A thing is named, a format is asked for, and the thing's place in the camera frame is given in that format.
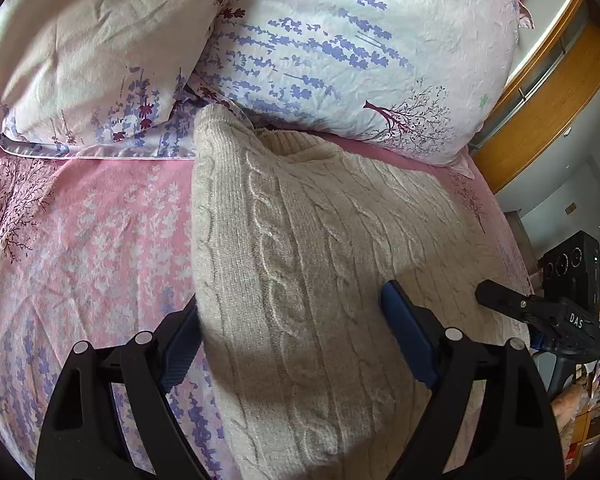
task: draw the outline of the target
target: silver screw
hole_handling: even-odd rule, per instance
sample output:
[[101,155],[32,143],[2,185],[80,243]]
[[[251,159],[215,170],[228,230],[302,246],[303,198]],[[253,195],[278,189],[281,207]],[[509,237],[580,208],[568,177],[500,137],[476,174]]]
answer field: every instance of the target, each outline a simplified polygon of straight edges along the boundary
[[87,343],[86,341],[78,341],[74,345],[74,352],[77,354],[82,354],[82,353],[86,352],[88,349],[89,349],[89,343]]
[[151,339],[153,338],[154,336],[153,334],[151,334],[151,332],[140,332],[136,334],[136,337],[134,339],[139,345],[146,345],[147,343],[150,343]]
[[522,339],[517,337],[512,337],[511,339],[509,339],[509,344],[514,350],[524,350],[526,348],[525,343],[522,341]]
[[462,339],[462,332],[460,332],[457,328],[447,328],[445,330],[445,337],[447,339],[451,339],[451,341],[460,341]]

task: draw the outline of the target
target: das logo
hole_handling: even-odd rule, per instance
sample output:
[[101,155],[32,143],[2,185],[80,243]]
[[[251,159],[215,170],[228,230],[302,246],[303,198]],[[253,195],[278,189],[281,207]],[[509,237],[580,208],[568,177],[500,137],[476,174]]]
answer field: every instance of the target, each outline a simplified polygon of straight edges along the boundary
[[582,318],[579,318],[573,312],[571,313],[571,317],[569,318],[569,321],[571,323],[573,323],[575,326],[577,326],[578,328],[582,328]]

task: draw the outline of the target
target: knitted sweater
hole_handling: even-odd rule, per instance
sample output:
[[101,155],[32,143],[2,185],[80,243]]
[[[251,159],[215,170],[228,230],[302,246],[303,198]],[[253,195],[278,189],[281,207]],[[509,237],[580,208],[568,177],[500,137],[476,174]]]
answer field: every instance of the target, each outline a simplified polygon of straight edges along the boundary
[[[508,285],[438,181],[223,107],[196,117],[193,260],[224,434],[245,480],[384,479],[429,399],[378,307],[397,278],[443,326],[501,344],[522,326],[478,306]],[[461,464],[474,387],[448,467]]]

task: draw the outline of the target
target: white pillow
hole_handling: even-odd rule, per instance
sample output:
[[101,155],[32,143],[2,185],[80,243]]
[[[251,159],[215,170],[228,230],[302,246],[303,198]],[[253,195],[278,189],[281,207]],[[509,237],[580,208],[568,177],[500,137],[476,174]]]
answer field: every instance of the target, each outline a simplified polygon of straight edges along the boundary
[[509,75],[519,0],[230,0],[196,73],[256,125],[448,164]]
[[5,0],[0,134],[93,146],[166,121],[227,0]]

